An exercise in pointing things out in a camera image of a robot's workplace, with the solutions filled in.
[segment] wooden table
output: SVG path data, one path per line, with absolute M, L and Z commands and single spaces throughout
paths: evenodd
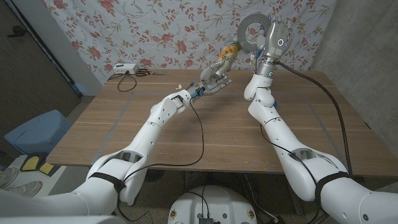
M 50 153 L 47 161 L 63 166 L 90 166 L 100 156 L 126 147 L 149 116 L 150 108 L 178 84 L 197 82 L 200 70 L 159 70 L 165 75 L 136 77 L 134 92 L 120 92 L 119 80 L 105 84 L 75 124 Z M 321 72 L 305 72 L 325 85 L 343 113 L 354 175 L 398 176 L 398 161 L 370 130 L 352 106 Z M 252 72 L 232 71 L 232 83 L 216 95 L 202 97 L 193 106 L 204 129 L 205 153 L 189 167 L 155 169 L 223 172 L 283 173 L 272 146 L 261 136 L 259 123 L 243 98 Z M 121 88 L 130 88 L 128 78 Z M 277 110 L 304 144 L 332 154 L 345 163 L 343 138 L 335 107 L 316 85 L 290 72 L 275 72 L 272 94 Z M 185 164 L 201 154 L 201 132 L 191 108 L 172 118 L 150 163 Z

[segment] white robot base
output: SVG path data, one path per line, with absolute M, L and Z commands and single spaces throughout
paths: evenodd
M 172 205 L 167 223 L 199 223 L 199 218 L 202 216 L 202 198 L 200 197 L 202 193 L 208 206 L 207 210 L 206 203 L 203 201 L 203 218 L 207 218 L 209 214 L 209 218 L 212 218 L 214 223 L 257 223 L 253 206 L 242 195 L 217 185 L 197 187 L 183 194 Z

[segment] blue cushion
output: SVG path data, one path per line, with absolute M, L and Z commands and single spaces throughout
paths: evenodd
M 71 126 L 59 111 L 53 110 L 25 122 L 4 138 L 23 154 L 50 153 Z

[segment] white robotic arm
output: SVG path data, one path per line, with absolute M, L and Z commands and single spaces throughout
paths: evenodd
M 216 63 L 204 69 L 200 83 L 166 96 L 154 105 L 130 145 L 99 158 L 91 167 L 85 183 L 73 192 L 26 199 L 0 191 L 2 201 L 10 201 L 9 206 L 0 208 L 0 214 L 9 217 L 109 215 L 115 211 L 119 201 L 132 205 L 144 182 L 149 158 L 163 127 L 193 101 L 203 95 L 213 95 L 231 83 L 227 80 L 227 73 L 239 49 L 239 44 L 233 42 Z
M 373 192 L 344 175 L 347 170 L 336 157 L 302 144 L 276 111 L 269 88 L 272 73 L 275 61 L 289 48 L 293 37 L 290 20 L 269 19 L 267 38 L 257 38 L 257 46 L 265 50 L 266 57 L 244 97 L 252 101 L 249 113 L 266 130 L 292 189 L 304 201 L 317 199 L 322 209 L 340 223 L 397 223 L 398 194 Z

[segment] power strip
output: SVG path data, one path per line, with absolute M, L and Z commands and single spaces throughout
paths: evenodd
M 115 74 L 126 74 L 129 71 L 129 74 L 135 74 L 138 70 L 138 66 L 135 63 L 117 63 L 113 67 L 113 72 Z

